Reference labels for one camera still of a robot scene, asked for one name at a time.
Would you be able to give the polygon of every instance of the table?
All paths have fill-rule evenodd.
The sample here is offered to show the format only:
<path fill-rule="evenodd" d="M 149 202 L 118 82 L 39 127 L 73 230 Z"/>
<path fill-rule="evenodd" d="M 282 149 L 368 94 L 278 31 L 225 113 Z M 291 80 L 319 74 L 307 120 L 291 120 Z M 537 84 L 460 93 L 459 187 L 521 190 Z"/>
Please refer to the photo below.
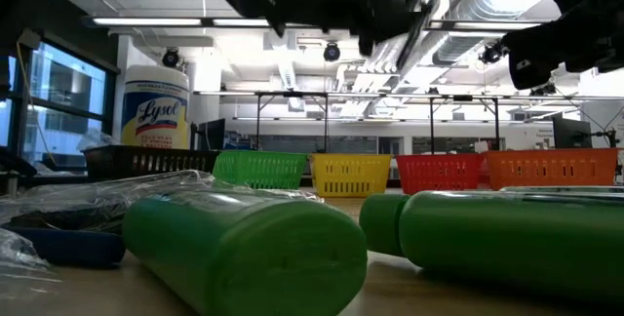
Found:
<path fill-rule="evenodd" d="M 334 199 L 357 218 L 362 200 Z M 140 262 L 128 254 L 120 269 L 56 268 L 62 282 L 33 300 L 1 300 L 3 316 L 168 316 L 194 311 Z M 413 266 L 404 258 L 369 253 L 366 284 L 340 316 L 403 315 L 584 315 L 596 314 L 567 301 L 535 298 L 513 291 L 448 281 Z"/>

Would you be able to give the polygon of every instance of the window frame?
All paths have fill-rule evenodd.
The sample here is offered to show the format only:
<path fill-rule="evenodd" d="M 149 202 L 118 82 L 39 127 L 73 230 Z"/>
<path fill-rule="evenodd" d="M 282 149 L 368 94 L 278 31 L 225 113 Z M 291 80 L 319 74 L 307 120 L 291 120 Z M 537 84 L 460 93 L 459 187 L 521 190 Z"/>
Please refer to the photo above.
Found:
<path fill-rule="evenodd" d="M 111 134 L 113 128 L 113 112 L 114 112 L 114 100 L 115 100 L 115 82 L 116 77 L 119 74 L 119 69 L 115 66 L 111 66 L 108 63 L 102 63 L 96 59 L 91 59 L 90 56 L 83 56 L 84 52 L 76 51 L 71 46 L 65 46 L 62 41 L 58 39 L 50 39 L 51 36 L 45 36 L 41 39 L 41 44 L 48 44 L 62 52 L 80 59 L 92 66 L 104 71 L 104 96 L 103 96 L 103 112 L 102 114 L 96 114 L 84 109 L 80 109 L 73 106 L 60 104 L 54 101 L 40 99 L 37 97 L 31 97 L 28 95 L 28 90 L 23 83 L 23 77 L 20 69 L 20 61 L 18 57 L 11 56 L 17 60 L 16 72 L 14 83 L 15 87 L 12 91 L 6 94 L 6 99 L 10 99 L 12 102 L 11 116 L 9 122 L 9 141 L 7 148 L 9 151 L 18 157 L 23 155 L 24 137 L 26 133 L 27 124 L 27 112 L 30 104 L 29 98 L 32 98 L 32 103 L 35 106 L 42 106 L 54 111 L 63 112 L 70 115 L 80 116 L 87 119 L 93 119 L 101 122 L 101 130 L 104 133 Z M 24 61 L 24 68 L 26 73 L 30 73 L 30 66 L 32 64 L 32 51 L 24 47 L 20 47 L 21 56 Z"/>

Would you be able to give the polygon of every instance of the orange basket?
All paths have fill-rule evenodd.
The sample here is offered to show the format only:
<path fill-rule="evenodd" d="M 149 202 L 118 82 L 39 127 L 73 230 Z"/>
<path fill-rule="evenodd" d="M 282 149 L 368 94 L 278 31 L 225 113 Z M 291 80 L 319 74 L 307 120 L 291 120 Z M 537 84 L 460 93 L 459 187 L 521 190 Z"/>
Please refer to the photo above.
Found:
<path fill-rule="evenodd" d="M 401 187 L 406 194 L 477 189 L 482 160 L 481 154 L 400 155 Z"/>
<path fill-rule="evenodd" d="M 617 148 L 489 151 L 491 189 L 506 186 L 613 185 Z"/>

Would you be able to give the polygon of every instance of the white ceiling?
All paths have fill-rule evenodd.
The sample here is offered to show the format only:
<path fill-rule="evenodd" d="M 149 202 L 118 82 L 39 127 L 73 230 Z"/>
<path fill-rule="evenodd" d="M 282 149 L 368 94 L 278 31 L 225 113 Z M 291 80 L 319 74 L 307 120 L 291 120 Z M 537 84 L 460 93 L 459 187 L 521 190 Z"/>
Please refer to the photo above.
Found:
<path fill-rule="evenodd" d="M 123 17 L 238 17 L 225 0 L 70 0 L 93 16 Z M 559 15 L 552 2 L 544 1 L 527 12 L 525 20 L 548 20 Z M 145 29 L 143 36 L 211 36 L 224 60 L 235 72 L 232 80 L 266 82 L 271 75 L 278 74 L 278 52 L 264 50 L 263 34 L 266 30 L 245 29 Z M 332 39 L 338 41 L 341 59 L 360 59 L 357 38 L 351 38 L 346 31 L 323 34 L 320 30 L 298 31 L 297 36 L 306 38 Z M 326 63 L 322 46 L 306 46 L 304 52 L 292 53 L 294 70 L 297 74 L 335 76 L 338 63 Z M 466 90 L 478 88 L 486 82 L 494 87 L 510 86 L 507 66 L 504 62 L 489 68 L 474 64 L 474 57 L 466 61 L 470 68 L 452 69 L 446 78 L 445 88 L 457 85 Z"/>

